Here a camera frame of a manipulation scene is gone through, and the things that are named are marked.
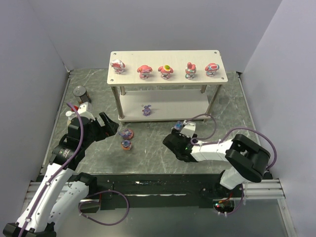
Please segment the purple white toy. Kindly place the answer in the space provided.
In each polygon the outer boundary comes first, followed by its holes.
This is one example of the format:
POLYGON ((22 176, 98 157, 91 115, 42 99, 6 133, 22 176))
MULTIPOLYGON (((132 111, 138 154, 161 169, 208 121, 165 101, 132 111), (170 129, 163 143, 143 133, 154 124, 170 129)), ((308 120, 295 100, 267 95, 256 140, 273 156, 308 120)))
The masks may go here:
POLYGON ((181 131, 182 130, 182 128, 183 128, 183 123, 181 122, 181 121, 177 121, 176 123, 175 123, 175 125, 173 126, 173 129, 175 129, 175 130, 177 130, 177 131, 181 131))

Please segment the pink white toy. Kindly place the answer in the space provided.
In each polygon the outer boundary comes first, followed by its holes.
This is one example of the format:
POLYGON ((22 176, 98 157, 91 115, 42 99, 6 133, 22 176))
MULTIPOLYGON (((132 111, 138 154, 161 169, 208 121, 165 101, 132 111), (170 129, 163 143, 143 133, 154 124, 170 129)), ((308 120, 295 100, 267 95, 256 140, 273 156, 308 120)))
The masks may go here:
POLYGON ((124 72, 125 64, 121 60, 112 60, 110 62, 110 65, 114 69, 116 74, 122 74, 124 72))

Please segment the red bunny ear toy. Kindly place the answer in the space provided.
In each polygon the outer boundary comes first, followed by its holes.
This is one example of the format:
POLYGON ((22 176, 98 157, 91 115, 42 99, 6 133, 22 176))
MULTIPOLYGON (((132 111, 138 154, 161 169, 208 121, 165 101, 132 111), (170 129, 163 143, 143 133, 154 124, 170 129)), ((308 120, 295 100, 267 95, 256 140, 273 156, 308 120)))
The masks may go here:
POLYGON ((196 65, 192 64, 191 62, 188 62, 187 67, 185 69, 185 73, 186 73, 185 78, 186 79, 193 79, 196 72, 197 72, 196 65))

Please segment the pink blue goggles toy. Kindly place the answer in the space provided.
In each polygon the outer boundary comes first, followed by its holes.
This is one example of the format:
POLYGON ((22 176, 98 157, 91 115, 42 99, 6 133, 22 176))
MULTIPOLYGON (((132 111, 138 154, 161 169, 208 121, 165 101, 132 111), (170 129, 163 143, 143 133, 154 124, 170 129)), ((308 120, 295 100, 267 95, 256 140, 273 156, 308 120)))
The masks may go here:
POLYGON ((206 67, 205 67, 205 74, 208 77, 213 77, 215 76, 216 72, 219 70, 220 66, 216 63, 209 63, 206 67))

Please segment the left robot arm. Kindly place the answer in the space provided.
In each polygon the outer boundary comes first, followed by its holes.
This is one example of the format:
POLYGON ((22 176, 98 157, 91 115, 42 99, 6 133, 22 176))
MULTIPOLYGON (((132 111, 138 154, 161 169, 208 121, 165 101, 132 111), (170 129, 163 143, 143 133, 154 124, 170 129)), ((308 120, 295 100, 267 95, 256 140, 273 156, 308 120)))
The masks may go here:
POLYGON ((44 178, 23 214, 14 223, 6 224, 6 237, 55 237, 62 222, 79 201, 97 189, 96 177, 81 173, 70 188, 60 193, 93 143, 117 133, 119 124, 105 113, 99 114, 100 125, 91 113, 73 118, 68 132, 52 151, 44 178))

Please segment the purple spotted toy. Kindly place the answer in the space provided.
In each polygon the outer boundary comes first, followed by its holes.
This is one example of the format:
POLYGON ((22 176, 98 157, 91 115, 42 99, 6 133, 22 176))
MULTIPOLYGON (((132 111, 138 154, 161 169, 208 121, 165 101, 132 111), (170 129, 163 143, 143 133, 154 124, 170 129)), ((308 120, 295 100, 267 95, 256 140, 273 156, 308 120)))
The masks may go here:
POLYGON ((134 136, 134 132, 131 129, 124 129, 118 132, 118 134, 124 139, 124 140, 130 140, 134 136))

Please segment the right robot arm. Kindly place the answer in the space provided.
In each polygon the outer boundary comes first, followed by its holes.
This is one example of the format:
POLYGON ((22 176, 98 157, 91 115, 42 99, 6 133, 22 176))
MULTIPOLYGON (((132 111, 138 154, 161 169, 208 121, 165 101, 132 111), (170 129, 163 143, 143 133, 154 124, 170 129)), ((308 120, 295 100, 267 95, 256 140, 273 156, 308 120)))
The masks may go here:
POLYGON ((221 174, 219 185, 227 190, 248 181, 260 183, 266 172, 270 153, 257 143, 237 134, 233 139, 214 144, 197 140, 172 130, 162 142, 178 160, 184 162, 224 161, 231 168, 221 174))

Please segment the pink toy yellow hat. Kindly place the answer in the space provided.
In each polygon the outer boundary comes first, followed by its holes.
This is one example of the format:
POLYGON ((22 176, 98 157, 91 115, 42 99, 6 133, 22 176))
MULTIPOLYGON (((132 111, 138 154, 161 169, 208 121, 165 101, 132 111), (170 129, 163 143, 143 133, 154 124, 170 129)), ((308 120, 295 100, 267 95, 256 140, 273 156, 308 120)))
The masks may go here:
POLYGON ((169 79, 174 70, 169 65, 160 66, 158 71, 161 73, 163 79, 169 79))

